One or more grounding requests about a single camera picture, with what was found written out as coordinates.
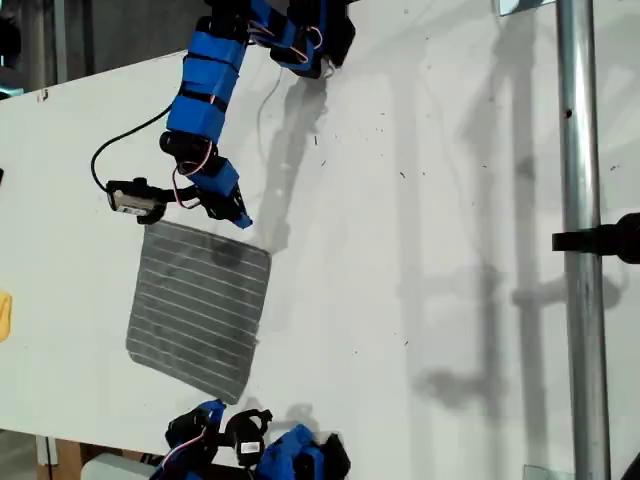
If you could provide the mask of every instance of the blue plastic part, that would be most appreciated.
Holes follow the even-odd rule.
[[[240,70],[246,48],[244,45],[227,38],[214,37],[205,32],[195,32],[189,45],[189,53],[225,62]]]
[[[211,400],[201,403],[198,408],[209,412],[209,424],[219,425],[222,422],[222,416],[227,406],[221,400]]]
[[[259,480],[295,480],[294,459],[301,453],[312,454],[316,465],[315,480],[324,480],[324,456],[313,444],[313,434],[304,425],[297,425],[269,445],[256,468]]]
[[[224,126],[224,113],[214,105],[179,95],[167,120],[169,130],[188,132],[208,138],[216,145]]]
[[[271,15],[271,6],[264,0],[251,0],[251,10],[258,17],[258,23],[266,26]]]
[[[244,230],[245,228],[249,228],[253,225],[253,220],[251,220],[246,213],[243,213],[240,215],[240,218],[233,223],[236,227],[240,227]]]
[[[279,48],[290,48],[293,45],[293,39],[296,35],[296,27],[291,22],[287,22],[287,25],[284,29],[284,33],[280,40],[275,40],[273,37],[268,35],[255,35],[254,38],[261,43],[265,43],[269,46],[279,47]]]
[[[238,73],[224,63],[187,58],[182,80],[187,82],[187,90],[215,95],[229,103]]]
[[[313,458],[313,478],[319,480],[324,478],[324,454],[320,449],[315,445],[310,445],[304,447],[300,453]]]
[[[215,177],[209,177],[201,173],[196,173],[189,177],[189,179],[201,189],[207,192],[219,193],[225,197],[231,195],[239,178],[238,172],[236,172],[236,169],[233,168],[229,160],[225,162]]]

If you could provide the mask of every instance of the gray towel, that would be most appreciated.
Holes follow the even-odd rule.
[[[236,404],[249,379],[271,257],[160,222],[145,230],[127,350],[142,365]]]

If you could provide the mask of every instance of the metal pole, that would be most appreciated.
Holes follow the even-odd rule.
[[[600,225],[593,0],[558,0],[564,229]],[[610,480],[602,261],[566,253],[576,480]]]

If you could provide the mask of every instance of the cable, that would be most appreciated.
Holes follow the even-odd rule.
[[[195,162],[182,162],[182,163],[195,164]],[[194,208],[200,205],[200,201],[198,200],[193,205],[185,205],[184,203],[182,203],[182,200],[180,200],[180,195],[178,194],[178,184],[176,183],[176,172],[178,171],[178,168],[179,168],[179,165],[176,165],[176,168],[173,169],[173,174],[171,174],[171,183],[173,183],[173,195],[176,197],[176,202],[178,202],[178,205],[180,205],[182,208],[185,208],[187,210],[193,210]]]
[[[320,31],[320,29],[318,27],[307,27],[307,32],[313,30],[314,32],[316,32],[318,34],[318,39],[320,41],[320,43],[318,43],[318,45],[314,45],[313,48],[315,50],[319,49],[322,46],[322,42],[324,41],[324,38],[322,37],[322,32]]]
[[[264,28],[263,26],[257,24],[253,20],[249,20],[249,23],[251,23],[251,25],[254,27],[254,29],[257,30],[258,32],[266,33],[266,34],[271,35],[272,37],[275,38],[275,35],[270,30],[268,30],[268,29]],[[254,34],[256,32],[253,31],[252,29],[249,29],[249,33],[250,34]],[[307,57],[300,50],[298,50],[297,48],[295,48],[293,46],[289,47],[289,49],[292,50],[293,52],[295,52],[295,54],[297,55],[298,60],[300,61],[301,65],[304,65],[305,63],[309,63],[309,57]]]
[[[122,135],[118,135],[117,137],[112,138],[111,140],[107,141],[106,143],[104,143],[97,151],[96,153],[93,154],[93,157],[91,158],[91,175],[93,176],[93,180],[96,182],[96,185],[98,185],[98,187],[100,187],[100,190],[102,190],[103,192],[107,192],[107,188],[102,184],[102,182],[100,181],[100,179],[98,178],[98,175],[96,173],[96,160],[98,159],[98,156],[110,145],[113,145],[116,142],[119,142],[120,140],[122,140],[123,138],[128,137],[129,135],[133,135],[134,133],[139,132],[140,130],[142,130],[143,128],[147,128],[149,125],[157,122],[158,120],[160,120],[162,117],[164,117],[167,113],[169,113],[169,110],[171,110],[171,105],[169,105],[167,108],[165,108],[162,112],[160,112],[158,115],[156,115],[155,117],[153,117],[150,120],[147,120],[146,122],[144,122],[142,125],[137,126],[136,128],[129,130],[126,133],[123,133]]]
[[[53,480],[53,467],[51,466],[51,449],[49,448],[49,437],[44,437],[44,441],[47,444],[47,472],[49,473],[49,480]]]
[[[173,450],[171,450],[169,453],[167,453],[167,456],[164,457],[164,460],[162,461],[162,463],[160,464],[160,468],[164,469],[164,466],[167,464],[167,462],[169,461],[169,459],[178,451],[182,450],[183,448],[188,447],[189,445],[193,445],[196,442],[199,442],[200,440],[202,440],[204,438],[204,434],[207,432],[207,427],[204,427],[202,429],[202,433],[200,435],[198,435],[196,438],[192,438],[191,440],[189,440],[188,442],[183,443],[182,445],[177,446],[176,448],[174,448]]]

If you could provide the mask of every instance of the white tabletop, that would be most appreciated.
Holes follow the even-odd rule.
[[[640,203],[640,5],[602,0],[596,14],[603,215],[617,220]],[[251,50],[220,152],[255,226],[174,206],[165,217],[273,254],[251,379],[230,413],[257,403],[281,427],[340,432],[354,479],[573,470],[563,257],[551,252],[554,15],[356,3],[356,42],[324,94]],[[0,104],[0,289],[14,296],[0,428],[160,453],[168,421],[207,398],[127,355],[143,229],[89,174],[102,142],[171,102],[181,63]],[[102,179],[168,187],[163,130],[107,150]],[[605,261],[614,477],[640,450],[637,271]]]

